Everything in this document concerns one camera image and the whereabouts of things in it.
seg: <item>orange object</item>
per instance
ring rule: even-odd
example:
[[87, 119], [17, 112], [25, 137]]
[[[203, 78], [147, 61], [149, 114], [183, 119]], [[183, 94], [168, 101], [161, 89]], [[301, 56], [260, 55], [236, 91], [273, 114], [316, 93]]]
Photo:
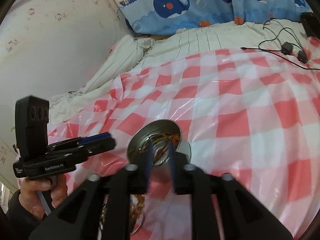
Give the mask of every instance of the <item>orange object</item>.
[[208, 26], [210, 26], [210, 25], [212, 25], [212, 24], [211, 24], [211, 22], [209, 22], [208, 20], [203, 20], [203, 21], [199, 22], [199, 27], [200, 27], [200, 28], [208, 27]]
[[241, 18], [241, 17], [239, 17], [239, 16], [237, 16], [237, 17], [235, 18], [235, 24], [238, 24], [238, 25], [244, 24], [244, 19]]
[[169, 3], [166, 4], [166, 7], [167, 7], [169, 10], [172, 10], [172, 9], [173, 9], [173, 4], [169, 2]]

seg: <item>silver bolt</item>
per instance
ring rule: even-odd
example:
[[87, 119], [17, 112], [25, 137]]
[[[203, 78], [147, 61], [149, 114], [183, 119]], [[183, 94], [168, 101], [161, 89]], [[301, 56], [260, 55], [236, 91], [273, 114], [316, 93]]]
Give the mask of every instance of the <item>silver bolt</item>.
[[138, 169], [138, 165], [136, 164], [129, 164], [128, 166], [126, 166], [125, 168], [127, 171], [136, 171]]
[[225, 174], [222, 175], [222, 179], [224, 181], [232, 181], [233, 177], [232, 177], [232, 175], [230, 173], [225, 173]]
[[95, 174], [95, 173], [90, 174], [90, 176], [88, 178], [88, 180], [92, 181], [92, 182], [98, 181], [99, 179], [100, 179], [100, 176], [98, 174]]
[[192, 165], [192, 164], [186, 164], [183, 166], [183, 169], [185, 171], [194, 171], [196, 169], [196, 166]]

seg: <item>red and white checkered tablecloth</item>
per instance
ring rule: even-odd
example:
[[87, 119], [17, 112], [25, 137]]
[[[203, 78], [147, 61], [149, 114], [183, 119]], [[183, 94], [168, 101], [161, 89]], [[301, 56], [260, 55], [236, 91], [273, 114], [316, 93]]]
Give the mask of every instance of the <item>red and white checkered tablecloth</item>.
[[[310, 40], [312, 67], [319, 47]], [[141, 127], [174, 120], [193, 164], [214, 175], [231, 172], [298, 237], [320, 208], [319, 82], [320, 71], [266, 52], [201, 53], [121, 74], [93, 105], [50, 126], [49, 143], [106, 131], [117, 141], [67, 175], [71, 192], [91, 172], [105, 176], [124, 166]], [[170, 183], [152, 183], [149, 191], [144, 227], [132, 239], [191, 239], [189, 197], [173, 195]]]

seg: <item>camera lens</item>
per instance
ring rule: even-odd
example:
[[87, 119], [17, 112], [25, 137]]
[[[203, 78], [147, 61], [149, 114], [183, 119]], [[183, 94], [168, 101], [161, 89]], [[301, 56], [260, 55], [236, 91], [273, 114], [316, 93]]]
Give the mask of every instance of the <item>camera lens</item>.
[[39, 120], [42, 120], [42, 118], [43, 118], [43, 109], [41, 106], [38, 109], [38, 118], [39, 118]]
[[36, 108], [34, 106], [31, 108], [30, 117], [31, 120], [34, 120], [36, 118]]
[[45, 111], [44, 111], [44, 118], [48, 117], [48, 112], [49, 112], [49, 110], [48, 110], [48, 108], [46, 108]]

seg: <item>gray handle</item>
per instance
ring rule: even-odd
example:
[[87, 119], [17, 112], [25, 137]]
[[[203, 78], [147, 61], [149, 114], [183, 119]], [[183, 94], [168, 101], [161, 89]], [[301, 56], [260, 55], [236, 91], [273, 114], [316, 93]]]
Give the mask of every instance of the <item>gray handle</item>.
[[[54, 188], [57, 185], [57, 176], [50, 177], [49, 180], [51, 182], [51, 188]], [[49, 216], [54, 210], [54, 207], [52, 206], [51, 190], [43, 192], [37, 190], [36, 193], [41, 201], [42, 206], [44, 207], [46, 215]]]

